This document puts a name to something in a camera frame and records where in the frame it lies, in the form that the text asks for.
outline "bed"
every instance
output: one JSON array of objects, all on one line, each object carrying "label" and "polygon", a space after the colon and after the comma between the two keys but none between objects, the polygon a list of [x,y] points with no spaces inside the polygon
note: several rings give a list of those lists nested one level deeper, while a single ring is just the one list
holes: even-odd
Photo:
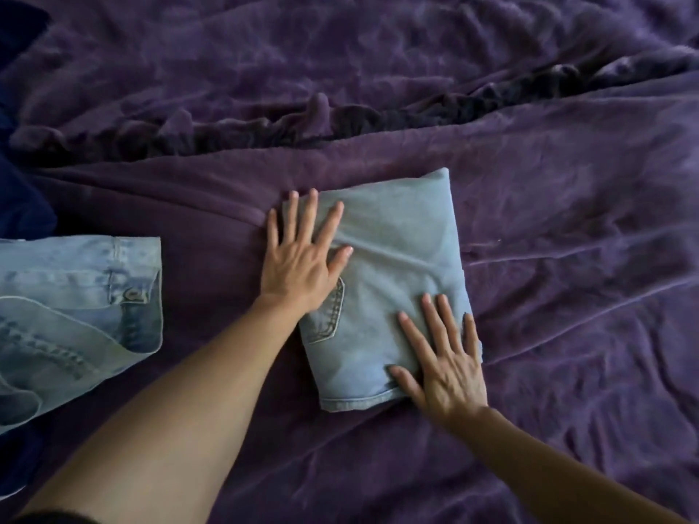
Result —
[{"label": "bed", "polygon": [[[696,0],[32,1],[11,143],[61,233],[162,238],[166,329],[5,517],[246,310],[285,192],[449,167],[492,405],[699,520]],[[321,412],[294,334],[210,521],[532,518],[408,401]]]}]

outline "stitching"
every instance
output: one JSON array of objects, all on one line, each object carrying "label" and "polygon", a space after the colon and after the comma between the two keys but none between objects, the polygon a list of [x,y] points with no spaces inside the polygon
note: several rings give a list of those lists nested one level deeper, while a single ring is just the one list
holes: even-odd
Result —
[{"label": "stitching", "polygon": [[343,299],[345,298],[345,282],[342,278],[337,279],[337,284],[332,292],[332,314],[330,316],[330,321],[328,326],[321,330],[316,331],[313,336],[309,339],[308,343],[316,344],[322,340],[327,340],[332,337],[337,329],[337,323],[340,321],[340,311],[343,307]]}]

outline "back pocket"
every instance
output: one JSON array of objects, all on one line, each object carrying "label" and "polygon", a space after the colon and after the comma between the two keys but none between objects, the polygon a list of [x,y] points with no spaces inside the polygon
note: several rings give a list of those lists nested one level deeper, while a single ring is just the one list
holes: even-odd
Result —
[{"label": "back pocket", "polygon": [[305,346],[317,344],[335,336],[344,299],[345,281],[339,278],[335,289],[325,298],[318,310],[309,312],[299,322],[301,338]]}]

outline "light blue denim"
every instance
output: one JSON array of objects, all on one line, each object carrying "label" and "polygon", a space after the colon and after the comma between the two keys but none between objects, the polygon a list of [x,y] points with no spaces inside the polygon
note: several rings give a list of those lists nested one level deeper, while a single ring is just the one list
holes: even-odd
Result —
[{"label": "light blue denim", "polygon": [[351,245],[354,254],[335,290],[300,324],[320,406],[328,412],[366,409],[404,395],[387,366],[417,374],[419,363],[396,314],[407,312],[428,334],[419,304],[423,293],[446,294],[460,326],[471,311],[448,169],[324,191],[316,231],[336,201],[345,202],[345,213],[333,246]]},{"label": "light blue denim", "polygon": [[0,433],[162,343],[160,239],[0,239]]}]

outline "forearm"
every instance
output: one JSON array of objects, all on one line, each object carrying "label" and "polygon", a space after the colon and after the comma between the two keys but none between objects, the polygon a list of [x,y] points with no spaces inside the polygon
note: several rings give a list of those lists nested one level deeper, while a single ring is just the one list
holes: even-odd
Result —
[{"label": "forearm", "polygon": [[25,512],[66,509],[103,524],[205,522],[297,321],[287,305],[256,302],[111,418]]},{"label": "forearm", "polygon": [[686,522],[531,437],[493,409],[461,418],[452,430],[543,524]]}]

